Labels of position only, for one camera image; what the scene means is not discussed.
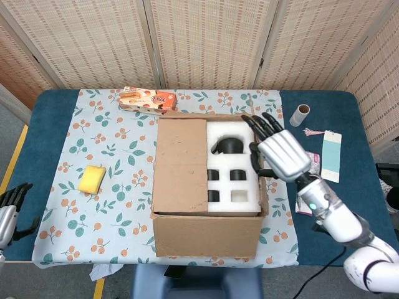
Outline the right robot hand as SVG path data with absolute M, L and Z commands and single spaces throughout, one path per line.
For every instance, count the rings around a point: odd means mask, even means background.
M 310 174 L 311 160 L 303 147 L 269 113 L 262 116 L 242 115 L 258 137 L 249 144 L 252 168 L 258 176 L 281 179 L 293 183 Z

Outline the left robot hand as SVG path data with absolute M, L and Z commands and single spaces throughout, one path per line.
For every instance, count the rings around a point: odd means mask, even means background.
M 39 217 L 35 217 L 31 226 L 25 230 L 17 229 L 17 220 L 27 192 L 33 183 L 23 183 L 1 194 L 1 252 L 13 241 L 31 235 L 39 226 Z

